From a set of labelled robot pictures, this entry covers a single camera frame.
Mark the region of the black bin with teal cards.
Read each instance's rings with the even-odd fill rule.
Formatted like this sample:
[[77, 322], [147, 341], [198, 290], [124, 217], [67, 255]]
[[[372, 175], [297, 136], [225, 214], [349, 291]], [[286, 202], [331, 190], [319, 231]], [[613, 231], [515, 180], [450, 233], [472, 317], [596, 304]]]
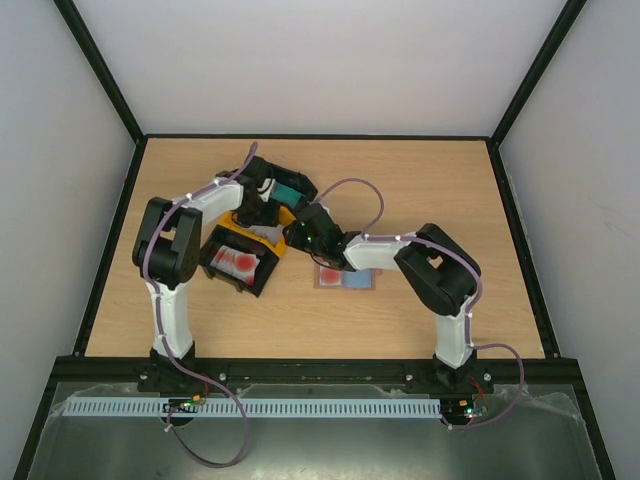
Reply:
[[294, 213], [308, 205], [318, 194], [316, 186], [306, 175], [278, 166], [259, 156], [254, 156], [251, 159], [243, 174], [257, 187], [261, 186], [267, 177], [272, 177], [276, 183], [286, 185], [302, 193], [303, 198], [297, 206], [294, 209], [289, 207]]

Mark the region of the red circle card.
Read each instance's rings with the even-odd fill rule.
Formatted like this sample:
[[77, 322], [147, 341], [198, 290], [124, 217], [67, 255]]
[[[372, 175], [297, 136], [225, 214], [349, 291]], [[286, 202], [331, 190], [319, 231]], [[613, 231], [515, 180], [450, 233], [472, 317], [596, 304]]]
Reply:
[[320, 267], [318, 282], [324, 287], [340, 287], [342, 285], [342, 272], [331, 268]]

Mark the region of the black bin with red cards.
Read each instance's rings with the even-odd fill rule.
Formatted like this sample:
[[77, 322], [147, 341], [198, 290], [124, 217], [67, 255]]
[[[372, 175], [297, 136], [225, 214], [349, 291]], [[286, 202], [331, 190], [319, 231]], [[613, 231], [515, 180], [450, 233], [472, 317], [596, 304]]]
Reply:
[[209, 279], [259, 297], [280, 257], [265, 244], [224, 226], [216, 226], [200, 250], [200, 266]]

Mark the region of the yellow plastic bin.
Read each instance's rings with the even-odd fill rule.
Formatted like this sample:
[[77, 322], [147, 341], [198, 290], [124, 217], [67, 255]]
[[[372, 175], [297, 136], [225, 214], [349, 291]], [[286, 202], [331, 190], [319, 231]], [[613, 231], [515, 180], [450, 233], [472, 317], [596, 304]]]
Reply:
[[295, 220], [292, 211], [279, 203], [268, 204], [257, 214], [227, 212], [216, 228], [224, 229], [236, 237], [235, 242], [244, 242], [252, 250], [269, 250], [281, 259], [286, 250], [284, 230]]

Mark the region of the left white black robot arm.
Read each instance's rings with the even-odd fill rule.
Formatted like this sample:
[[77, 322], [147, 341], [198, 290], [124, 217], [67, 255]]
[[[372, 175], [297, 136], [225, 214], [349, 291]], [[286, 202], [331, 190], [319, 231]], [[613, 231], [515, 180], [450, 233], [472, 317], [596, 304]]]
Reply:
[[272, 197], [276, 185], [272, 169], [235, 170], [176, 199], [148, 202], [132, 260], [151, 297], [154, 354], [175, 362], [193, 355], [188, 293], [196, 271], [262, 293], [286, 250], [287, 212]]

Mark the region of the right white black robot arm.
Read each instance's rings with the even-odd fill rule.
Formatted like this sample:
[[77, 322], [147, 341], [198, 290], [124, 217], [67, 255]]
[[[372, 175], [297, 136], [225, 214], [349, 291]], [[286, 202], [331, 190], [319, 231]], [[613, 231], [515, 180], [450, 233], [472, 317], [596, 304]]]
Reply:
[[342, 231], [297, 220], [284, 230], [288, 246], [338, 271], [393, 270], [402, 273], [420, 302], [434, 314], [434, 377], [445, 390], [460, 390], [471, 379], [472, 309], [482, 292], [478, 264], [439, 226], [426, 224], [404, 235]]

